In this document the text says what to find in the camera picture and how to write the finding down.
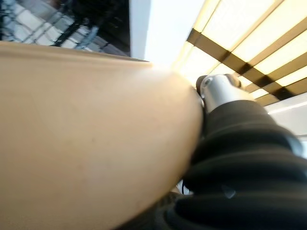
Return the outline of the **dark robot right hand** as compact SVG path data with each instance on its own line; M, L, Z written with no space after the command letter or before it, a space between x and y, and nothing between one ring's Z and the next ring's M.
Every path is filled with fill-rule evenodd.
M307 161L230 74L204 75L202 139L183 183L191 192L157 217L162 230L304 230Z

